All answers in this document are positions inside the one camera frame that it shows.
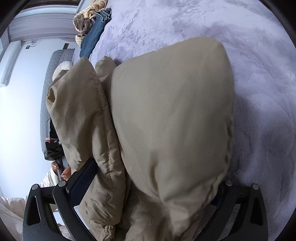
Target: person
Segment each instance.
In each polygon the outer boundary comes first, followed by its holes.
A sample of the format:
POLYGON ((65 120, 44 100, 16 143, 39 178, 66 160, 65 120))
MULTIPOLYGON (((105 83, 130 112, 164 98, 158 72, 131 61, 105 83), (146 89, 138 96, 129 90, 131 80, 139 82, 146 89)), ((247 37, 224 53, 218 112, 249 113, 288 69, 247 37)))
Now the person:
MULTIPOLYGON (((46 174, 43 181, 40 183, 40 187, 55 186, 59 182, 57 170, 59 166, 54 161, 52 162, 52 168, 46 174)), ((68 180, 71 176, 71 167, 67 167, 61 177, 64 180, 68 180)), ((22 241, 22 223, 24 219, 25 207, 28 196, 25 198, 0 198, 0 218, 7 227, 11 235, 16 241, 22 241)), ((64 237, 72 240, 67 228, 60 224, 59 228, 64 237)))

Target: blue jeans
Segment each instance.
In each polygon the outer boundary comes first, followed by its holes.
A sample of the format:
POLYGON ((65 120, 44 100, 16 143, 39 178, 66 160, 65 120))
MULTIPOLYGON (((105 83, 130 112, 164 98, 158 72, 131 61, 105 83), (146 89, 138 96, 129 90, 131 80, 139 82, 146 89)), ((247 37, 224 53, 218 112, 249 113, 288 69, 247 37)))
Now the blue jeans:
POLYGON ((111 18, 111 8, 106 8, 106 10, 101 10, 96 12, 96 21, 92 26, 89 33, 82 39, 80 58, 89 58, 94 47, 99 41, 101 34, 104 32, 105 25, 110 22, 111 18))

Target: lavender fluffy blanket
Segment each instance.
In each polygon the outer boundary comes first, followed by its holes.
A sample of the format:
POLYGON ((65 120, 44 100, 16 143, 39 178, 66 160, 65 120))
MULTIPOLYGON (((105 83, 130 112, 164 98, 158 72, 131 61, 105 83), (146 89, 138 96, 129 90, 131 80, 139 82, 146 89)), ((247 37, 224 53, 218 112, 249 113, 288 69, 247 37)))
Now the lavender fluffy blanket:
POLYGON ((261 187, 275 240, 296 207, 296 50, 279 21, 259 0, 109 0, 108 7, 112 21, 93 65, 191 37, 222 42, 236 84, 229 177, 261 187))

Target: gray fuzzy cloth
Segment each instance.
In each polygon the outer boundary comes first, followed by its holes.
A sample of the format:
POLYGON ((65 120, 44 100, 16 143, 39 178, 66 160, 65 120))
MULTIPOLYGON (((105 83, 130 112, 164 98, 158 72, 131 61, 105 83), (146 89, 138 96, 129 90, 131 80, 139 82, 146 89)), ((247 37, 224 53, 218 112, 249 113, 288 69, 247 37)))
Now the gray fuzzy cloth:
POLYGON ((275 240, 296 207, 296 49, 279 21, 259 0, 109 0, 108 7, 112 20, 93 65, 191 37, 222 42, 236 84, 229 177, 260 186, 275 240))

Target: air conditioner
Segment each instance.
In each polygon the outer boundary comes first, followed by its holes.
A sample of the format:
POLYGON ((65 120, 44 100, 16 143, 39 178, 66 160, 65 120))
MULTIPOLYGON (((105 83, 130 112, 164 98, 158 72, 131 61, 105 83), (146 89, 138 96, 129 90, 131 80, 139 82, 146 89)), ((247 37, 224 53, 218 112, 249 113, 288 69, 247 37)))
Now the air conditioner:
POLYGON ((8 45, 0 62, 0 87, 8 85, 12 69, 21 48, 22 44, 19 40, 8 45))

